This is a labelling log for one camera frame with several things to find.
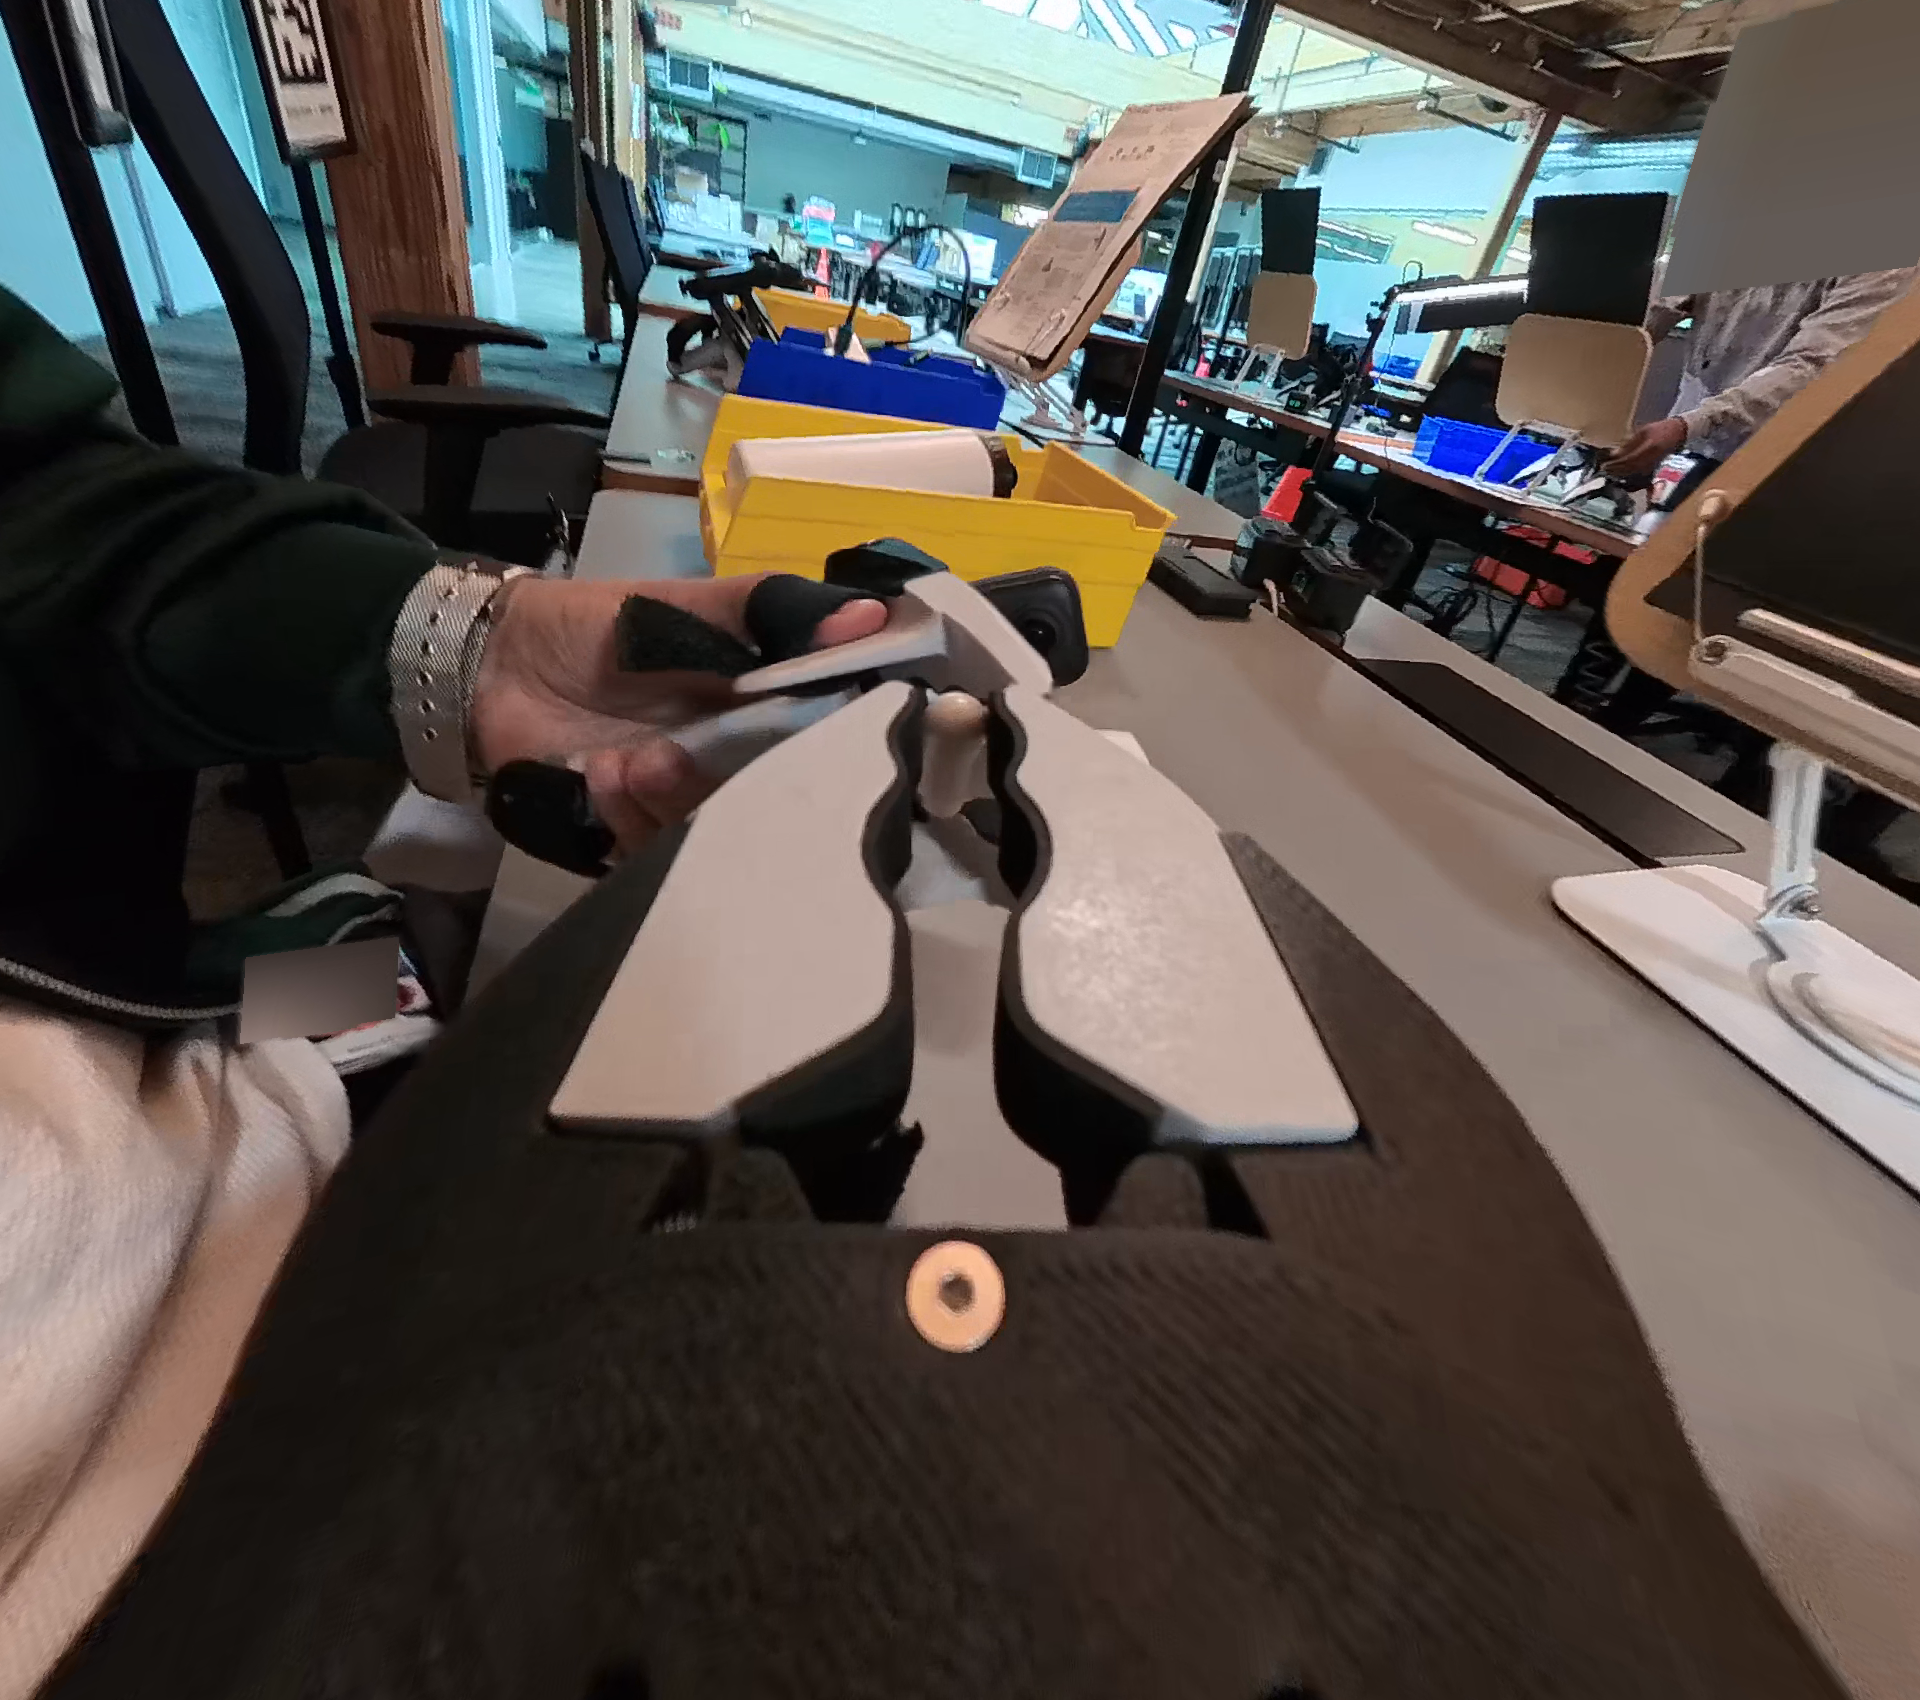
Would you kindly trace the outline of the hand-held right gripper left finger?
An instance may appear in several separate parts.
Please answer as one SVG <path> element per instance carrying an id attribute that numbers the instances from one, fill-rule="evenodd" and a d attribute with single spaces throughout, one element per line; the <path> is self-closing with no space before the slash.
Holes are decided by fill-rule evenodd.
<path id="1" fill-rule="evenodd" d="M 920 689 L 879 685 L 780 742 L 669 843 L 552 921 L 569 1044 L 546 1150 L 706 1188 L 777 1162 L 828 1224 L 893 1218 L 920 1153 L 904 1123 L 914 983 L 899 882 Z"/>

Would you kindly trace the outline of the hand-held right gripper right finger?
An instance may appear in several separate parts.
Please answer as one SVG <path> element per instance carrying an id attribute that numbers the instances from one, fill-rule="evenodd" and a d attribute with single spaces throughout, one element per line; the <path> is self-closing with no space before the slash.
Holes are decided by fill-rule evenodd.
<path id="1" fill-rule="evenodd" d="M 1212 816 L 1035 689 L 994 697 L 994 1093 L 1090 1227 L 1136 1161 L 1330 1150 L 1361 1120 Z"/>

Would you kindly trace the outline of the yellow plastic bin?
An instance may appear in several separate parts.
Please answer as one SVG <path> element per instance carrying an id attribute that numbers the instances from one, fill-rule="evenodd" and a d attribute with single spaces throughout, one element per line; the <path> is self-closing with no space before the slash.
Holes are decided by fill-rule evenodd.
<path id="1" fill-rule="evenodd" d="M 699 467 L 702 551 L 713 577 L 785 572 L 822 580 L 831 555 L 898 541 L 965 582 L 1059 569 L 1076 582 L 1088 644 L 1112 648 L 1120 641 L 1174 526 L 1169 511 L 1065 447 L 1037 447 L 1018 437 L 1004 437 L 1018 479 L 1010 496 L 875 489 L 798 474 L 754 479 L 738 496 L 730 495 L 728 465 L 739 445 L 837 437 L 958 438 L 959 428 L 726 397 Z"/>
<path id="2" fill-rule="evenodd" d="M 777 339 L 788 331 L 828 339 L 851 317 L 851 334 L 866 349 L 914 342 L 909 322 L 885 309 L 849 306 L 814 292 L 780 287 L 755 289 L 754 300 Z"/>

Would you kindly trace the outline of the white bottle with black cap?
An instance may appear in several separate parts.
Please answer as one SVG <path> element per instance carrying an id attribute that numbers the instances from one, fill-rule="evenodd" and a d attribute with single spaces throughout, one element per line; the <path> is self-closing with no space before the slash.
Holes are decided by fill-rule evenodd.
<path id="1" fill-rule="evenodd" d="M 751 483 L 1010 499 L 1018 491 L 1020 470 L 1002 437 L 965 427 L 933 427 L 746 437 L 731 443 L 728 452 L 728 501 L 738 503 Z"/>

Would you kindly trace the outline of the person's left forearm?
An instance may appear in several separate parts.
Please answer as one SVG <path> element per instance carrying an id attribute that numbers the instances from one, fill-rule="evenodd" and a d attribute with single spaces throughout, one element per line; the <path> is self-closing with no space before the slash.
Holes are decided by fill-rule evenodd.
<path id="1" fill-rule="evenodd" d="M 146 441 L 2 294 L 4 1000 L 160 1028 L 238 1009 L 182 896 L 196 776 L 396 763 L 389 646 L 436 565 L 342 487 Z"/>

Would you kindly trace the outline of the black desk mat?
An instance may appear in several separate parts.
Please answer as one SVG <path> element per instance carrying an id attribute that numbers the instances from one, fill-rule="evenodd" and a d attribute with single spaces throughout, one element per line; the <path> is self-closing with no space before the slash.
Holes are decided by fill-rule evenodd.
<path id="1" fill-rule="evenodd" d="M 1357 657 L 1349 665 L 1636 867 L 1732 858 L 1744 850 L 1735 837 L 1443 663 Z"/>

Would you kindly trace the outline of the black flat box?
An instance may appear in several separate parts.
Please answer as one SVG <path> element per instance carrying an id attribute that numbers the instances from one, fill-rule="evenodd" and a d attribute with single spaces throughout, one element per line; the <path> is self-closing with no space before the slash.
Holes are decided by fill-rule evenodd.
<path id="1" fill-rule="evenodd" d="M 1187 546 L 1163 544 L 1148 567 L 1148 582 L 1194 619 L 1210 623 L 1247 623 L 1259 598 L 1254 589 Z"/>

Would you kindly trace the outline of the blue plastic bin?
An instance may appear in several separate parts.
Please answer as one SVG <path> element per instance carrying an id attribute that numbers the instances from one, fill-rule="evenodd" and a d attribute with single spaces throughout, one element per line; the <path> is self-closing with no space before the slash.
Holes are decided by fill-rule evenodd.
<path id="1" fill-rule="evenodd" d="M 997 428 L 1006 386 L 984 365 L 948 350 L 878 344 L 834 352 L 828 331 L 790 327 L 755 339 L 735 395 L 791 407 L 889 421 L 943 425 L 977 433 Z"/>
<path id="2" fill-rule="evenodd" d="M 1548 469 L 1559 438 L 1454 416 L 1423 416 L 1411 441 L 1411 463 L 1432 474 L 1498 489 L 1517 489 Z"/>

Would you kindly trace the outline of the cardboard sheet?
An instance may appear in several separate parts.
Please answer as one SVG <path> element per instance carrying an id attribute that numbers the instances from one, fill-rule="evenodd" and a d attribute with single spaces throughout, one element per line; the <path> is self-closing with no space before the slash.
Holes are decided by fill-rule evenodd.
<path id="1" fill-rule="evenodd" d="M 1254 111 L 1241 90 L 1121 111 L 968 322 L 963 349 L 1018 383 L 1058 374 L 1140 262 L 1153 216 Z"/>

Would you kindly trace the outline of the person's green jacket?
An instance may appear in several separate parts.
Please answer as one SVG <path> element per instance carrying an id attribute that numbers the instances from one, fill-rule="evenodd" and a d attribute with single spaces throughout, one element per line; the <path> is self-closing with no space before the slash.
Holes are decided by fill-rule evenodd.
<path id="1" fill-rule="evenodd" d="M 177 887 L 6 890 L 2 1000 L 141 1034 L 238 1017 L 247 961 L 399 930 L 401 892 L 356 864 L 324 869 L 220 921 Z"/>

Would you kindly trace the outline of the black office chair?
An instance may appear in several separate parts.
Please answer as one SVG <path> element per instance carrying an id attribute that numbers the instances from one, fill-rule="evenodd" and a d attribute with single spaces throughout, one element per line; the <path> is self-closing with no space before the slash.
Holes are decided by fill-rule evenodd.
<path id="1" fill-rule="evenodd" d="M 628 349 L 656 267 L 656 250 L 650 244 L 634 178 L 599 158 L 587 141 L 578 147 L 578 162 L 601 255 L 601 283 L 610 305 L 618 309 L 622 346 Z"/>
<path id="2" fill-rule="evenodd" d="M 373 499 L 443 552 L 567 569 L 601 484 L 611 413 L 534 389 L 454 384 L 473 349 L 543 350 L 535 331 L 384 313 L 372 333 L 407 349 L 407 381 L 365 395 L 367 422 L 326 450 L 318 477 Z"/>

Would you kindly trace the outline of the wooden book stand white base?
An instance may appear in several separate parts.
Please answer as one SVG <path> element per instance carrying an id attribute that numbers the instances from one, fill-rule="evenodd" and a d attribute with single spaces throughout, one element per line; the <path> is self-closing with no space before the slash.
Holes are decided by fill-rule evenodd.
<path id="1" fill-rule="evenodd" d="M 1622 565 L 1605 628 L 1639 672 L 1772 742 L 1755 882 L 1706 864 L 1562 878 L 1622 968 L 1918 1192 L 1918 983 L 1822 918 L 1826 779 L 1918 806 L 1918 310 L 1858 344 Z"/>

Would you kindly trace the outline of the black pole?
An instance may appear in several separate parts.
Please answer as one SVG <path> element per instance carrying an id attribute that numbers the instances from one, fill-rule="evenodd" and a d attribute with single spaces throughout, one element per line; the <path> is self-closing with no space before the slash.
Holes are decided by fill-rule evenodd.
<path id="1" fill-rule="evenodd" d="M 1276 4 L 1278 0 L 1244 0 L 1233 43 L 1225 60 L 1225 70 L 1219 82 L 1219 94 L 1224 99 L 1247 99 L 1254 68 L 1272 27 Z M 1161 392 L 1166 370 L 1175 352 L 1183 314 L 1191 305 L 1189 291 L 1197 287 L 1201 264 L 1212 249 L 1219 196 L 1225 187 L 1225 173 L 1227 154 L 1212 150 L 1191 176 L 1185 211 L 1182 215 L 1163 276 L 1161 298 L 1155 309 L 1155 318 L 1148 331 L 1141 359 L 1136 369 L 1134 386 L 1120 425 L 1118 447 L 1120 452 L 1131 461 L 1141 458 L 1148 425 L 1155 410 L 1155 399 Z"/>

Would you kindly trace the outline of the person's white clothing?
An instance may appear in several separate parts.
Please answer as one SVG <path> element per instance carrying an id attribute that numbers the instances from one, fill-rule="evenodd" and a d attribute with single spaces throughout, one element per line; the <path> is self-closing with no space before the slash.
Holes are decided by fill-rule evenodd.
<path id="1" fill-rule="evenodd" d="M 311 1040 L 2 1015 L 2 1695 L 131 1569 L 350 1143 Z"/>

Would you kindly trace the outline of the wooden post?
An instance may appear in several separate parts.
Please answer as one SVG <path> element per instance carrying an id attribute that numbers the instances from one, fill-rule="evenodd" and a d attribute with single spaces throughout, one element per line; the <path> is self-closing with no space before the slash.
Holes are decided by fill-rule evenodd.
<path id="1" fill-rule="evenodd" d="M 377 314 L 473 314 L 442 0 L 319 0 L 351 150 L 326 165 L 361 384 L 410 381 Z"/>

